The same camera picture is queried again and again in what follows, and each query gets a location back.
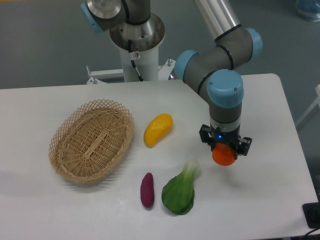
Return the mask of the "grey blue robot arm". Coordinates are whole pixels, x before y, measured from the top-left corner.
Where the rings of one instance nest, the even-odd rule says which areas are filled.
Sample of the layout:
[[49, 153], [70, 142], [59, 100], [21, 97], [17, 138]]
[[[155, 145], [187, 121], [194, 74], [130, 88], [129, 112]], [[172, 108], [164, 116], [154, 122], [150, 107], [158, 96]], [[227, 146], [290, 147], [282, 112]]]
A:
[[[200, 128], [214, 161], [228, 166], [246, 156], [252, 139], [240, 136], [244, 87], [238, 66], [256, 58], [263, 41], [252, 28], [243, 28], [227, 0], [197, 0], [199, 12], [215, 46], [200, 54], [183, 52], [174, 64], [176, 76], [208, 103], [210, 124]], [[81, 10], [97, 33], [109, 31], [120, 52], [126, 82], [159, 79], [159, 45], [163, 21], [151, 12], [148, 0], [86, 0]]]

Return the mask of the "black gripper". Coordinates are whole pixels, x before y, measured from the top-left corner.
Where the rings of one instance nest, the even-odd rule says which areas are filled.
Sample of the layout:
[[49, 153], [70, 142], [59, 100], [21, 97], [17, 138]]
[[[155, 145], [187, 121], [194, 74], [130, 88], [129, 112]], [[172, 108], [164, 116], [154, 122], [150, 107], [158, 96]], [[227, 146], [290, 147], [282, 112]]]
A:
[[247, 156], [253, 141], [250, 137], [240, 137], [239, 121], [231, 123], [211, 121], [210, 127], [203, 124], [200, 127], [199, 136], [201, 142], [210, 146], [212, 151], [217, 143], [227, 145], [235, 151], [236, 160], [238, 159], [238, 156]]

